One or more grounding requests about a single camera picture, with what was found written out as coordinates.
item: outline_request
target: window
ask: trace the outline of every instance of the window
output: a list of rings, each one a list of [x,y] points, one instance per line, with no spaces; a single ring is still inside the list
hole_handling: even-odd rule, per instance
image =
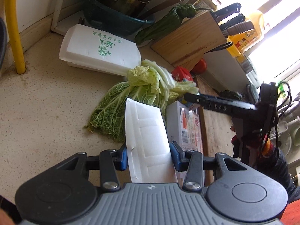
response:
[[[264,14],[265,23],[269,24],[265,28],[264,39],[248,49],[245,55],[261,81],[287,80],[292,84],[293,94],[300,92],[300,84],[296,83],[300,83],[300,0],[220,1],[222,4],[218,5],[218,9],[239,2],[244,15],[254,10]]]

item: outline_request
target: knife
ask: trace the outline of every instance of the knife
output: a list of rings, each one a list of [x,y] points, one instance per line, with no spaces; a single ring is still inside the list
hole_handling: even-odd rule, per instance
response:
[[[233,25],[232,27],[222,31],[223,35],[227,38],[229,35],[237,35],[245,33],[254,29],[252,21],[241,22]]]
[[[228,20],[226,23],[221,24],[219,27],[221,31],[224,31],[225,29],[228,29],[229,27],[236,25],[238,23],[244,22],[245,20],[246,17],[243,14],[239,13],[237,16]]]
[[[242,5],[239,3],[233,3],[227,7],[224,7],[220,10],[217,10],[215,12],[211,12],[212,17],[214,20],[219,23],[223,19],[227,18],[228,16],[234,14],[234,13],[239,13]]]

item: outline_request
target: teal bowl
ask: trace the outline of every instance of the teal bowl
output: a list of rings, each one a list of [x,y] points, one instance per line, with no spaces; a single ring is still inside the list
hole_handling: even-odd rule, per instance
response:
[[[142,26],[147,27],[155,22],[153,15],[145,20],[136,19],[113,10],[98,2],[98,0],[84,0],[83,14],[86,21],[93,28],[123,38],[137,32]]]

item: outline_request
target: metal screw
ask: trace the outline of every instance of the metal screw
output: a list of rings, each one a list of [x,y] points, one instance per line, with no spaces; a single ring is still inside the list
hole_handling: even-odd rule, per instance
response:
[[[115,182],[105,182],[103,184],[103,187],[106,188],[107,190],[113,190],[113,189],[116,189],[118,187],[118,184],[115,183]]]
[[[185,187],[188,189],[188,190],[196,190],[196,189],[199,189],[200,188],[200,184],[199,183],[196,183],[196,182],[187,182],[185,184]]]

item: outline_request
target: styrofoam box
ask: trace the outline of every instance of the styrofoam box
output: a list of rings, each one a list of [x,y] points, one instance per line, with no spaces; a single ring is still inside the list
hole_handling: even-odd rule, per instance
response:
[[[166,129],[158,107],[128,98],[125,132],[133,183],[177,182]]]
[[[73,67],[127,76],[127,71],[141,65],[137,45],[129,40],[77,24],[62,42],[59,59]]]

